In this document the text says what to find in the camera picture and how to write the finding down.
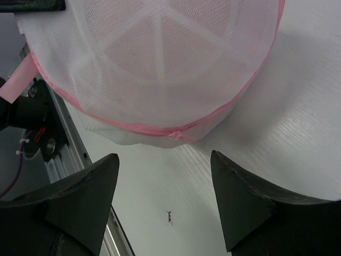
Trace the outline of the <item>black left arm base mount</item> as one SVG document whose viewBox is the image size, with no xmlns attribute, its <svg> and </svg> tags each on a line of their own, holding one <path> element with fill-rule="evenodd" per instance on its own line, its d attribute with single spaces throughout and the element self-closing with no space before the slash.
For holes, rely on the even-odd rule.
<svg viewBox="0 0 341 256">
<path fill-rule="evenodd" d="M 16 127 L 30 132 L 29 145 L 37 147 L 43 160 L 55 158 L 68 142 L 46 82 L 34 79 L 27 96 L 14 103 L 1 99 L 1 130 Z"/>
</svg>

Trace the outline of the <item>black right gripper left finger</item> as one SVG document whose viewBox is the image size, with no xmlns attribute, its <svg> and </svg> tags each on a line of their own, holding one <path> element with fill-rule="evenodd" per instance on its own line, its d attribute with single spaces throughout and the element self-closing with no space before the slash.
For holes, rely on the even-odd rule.
<svg viewBox="0 0 341 256">
<path fill-rule="evenodd" d="M 1 255 L 99 255 L 119 172 L 109 154 L 51 185 L 1 202 Z"/>
</svg>

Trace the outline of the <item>white mesh laundry bag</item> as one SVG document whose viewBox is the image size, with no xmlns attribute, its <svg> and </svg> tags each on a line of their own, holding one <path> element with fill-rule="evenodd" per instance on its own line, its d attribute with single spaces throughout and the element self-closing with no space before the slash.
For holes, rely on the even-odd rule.
<svg viewBox="0 0 341 256">
<path fill-rule="evenodd" d="M 284 1 L 9 2 L 29 53 L 1 87 L 37 75 L 120 145 L 174 148 L 223 121 L 263 68 Z"/>
</svg>

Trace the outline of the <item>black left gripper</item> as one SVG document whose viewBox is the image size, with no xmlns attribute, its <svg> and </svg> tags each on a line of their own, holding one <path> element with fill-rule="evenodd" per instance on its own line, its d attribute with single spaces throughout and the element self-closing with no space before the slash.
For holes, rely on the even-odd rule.
<svg viewBox="0 0 341 256">
<path fill-rule="evenodd" d="M 64 11 L 64 0 L 1 0 L 1 13 Z"/>
</svg>

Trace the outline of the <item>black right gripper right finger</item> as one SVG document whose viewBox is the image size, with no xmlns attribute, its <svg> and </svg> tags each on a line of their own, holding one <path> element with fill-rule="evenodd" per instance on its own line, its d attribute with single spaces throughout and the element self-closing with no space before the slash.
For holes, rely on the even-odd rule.
<svg viewBox="0 0 341 256">
<path fill-rule="evenodd" d="M 232 255 L 340 255 L 340 201 L 295 193 L 212 151 L 211 173 Z"/>
</svg>

